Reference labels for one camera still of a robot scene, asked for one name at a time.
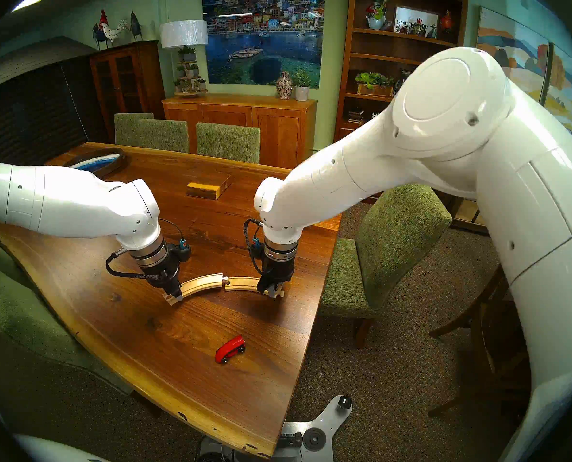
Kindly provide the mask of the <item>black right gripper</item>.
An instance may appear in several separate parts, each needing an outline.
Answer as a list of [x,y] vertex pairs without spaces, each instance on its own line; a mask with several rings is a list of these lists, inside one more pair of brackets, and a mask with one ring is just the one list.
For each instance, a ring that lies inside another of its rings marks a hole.
[[295,271],[295,260],[263,259],[262,266],[262,274],[257,282],[257,292],[269,297],[277,297],[277,284],[291,280]]

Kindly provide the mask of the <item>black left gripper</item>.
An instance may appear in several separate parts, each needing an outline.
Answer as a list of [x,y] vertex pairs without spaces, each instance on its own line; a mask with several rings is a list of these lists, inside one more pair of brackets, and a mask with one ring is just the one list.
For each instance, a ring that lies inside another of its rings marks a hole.
[[160,263],[144,267],[146,275],[159,276],[157,280],[148,280],[148,284],[166,293],[166,297],[172,297],[173,301],[182,301],[183,294],[179,283],[179,265],[181,261],[177,256],[167,256]]

